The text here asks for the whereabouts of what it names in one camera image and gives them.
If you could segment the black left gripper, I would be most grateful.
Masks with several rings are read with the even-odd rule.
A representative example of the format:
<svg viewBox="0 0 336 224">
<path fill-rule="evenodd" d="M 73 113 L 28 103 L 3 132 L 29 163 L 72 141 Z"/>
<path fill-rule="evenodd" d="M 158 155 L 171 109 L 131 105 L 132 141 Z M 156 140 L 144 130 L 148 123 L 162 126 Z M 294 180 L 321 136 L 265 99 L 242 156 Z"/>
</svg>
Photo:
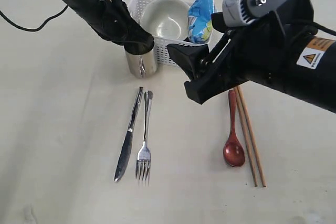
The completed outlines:
<svg viewBox="0 0 336 224">
<path fill-rule="evenodd" d="M 123 0 L 62 0 L 106 41 L 123 46 L 131 54 L 145 54 L 154 47 L 153 36 L 131 15 Z"/>
</svg>

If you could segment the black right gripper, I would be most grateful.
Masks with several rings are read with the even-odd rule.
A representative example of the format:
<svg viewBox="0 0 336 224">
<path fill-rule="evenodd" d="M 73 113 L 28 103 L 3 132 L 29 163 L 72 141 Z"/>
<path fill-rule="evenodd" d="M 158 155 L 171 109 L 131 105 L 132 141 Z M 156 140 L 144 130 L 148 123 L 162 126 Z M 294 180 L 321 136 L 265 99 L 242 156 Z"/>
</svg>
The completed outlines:
<svg viewBox="0 0 336 224">
<path fill-rule="evenodd" d="M 284 26 L 284 43 L 278 42 L 276 29 L 257 24 L 222 37 L 209 50 L 208 45 L 168 44 L 167 51 L 189 77 L 184 88 L 187 97 L 198 104 L 247 81 L 288 94 L 293 83 L 290 67 L 309 34 L 307 25 Z"/>
</svg>

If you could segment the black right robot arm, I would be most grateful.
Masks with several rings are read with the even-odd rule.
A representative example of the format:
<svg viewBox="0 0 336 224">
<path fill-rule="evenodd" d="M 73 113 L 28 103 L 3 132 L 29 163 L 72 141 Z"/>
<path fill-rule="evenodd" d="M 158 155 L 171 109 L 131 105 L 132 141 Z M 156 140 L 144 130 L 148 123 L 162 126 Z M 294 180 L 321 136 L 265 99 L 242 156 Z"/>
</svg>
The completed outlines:
<svg viewBox="0 0 336 224">
<path fill-rule="evenodd" d="M 310 26 L 285 26 L 280 45 L 266 22 L 234 31 L 209 50 L 207 45 L 167 46 L 187 74 L 187 96 L 203 104 L 247 81 L 335 111 L 335 41 L 319 38 Z"/>
</svg>

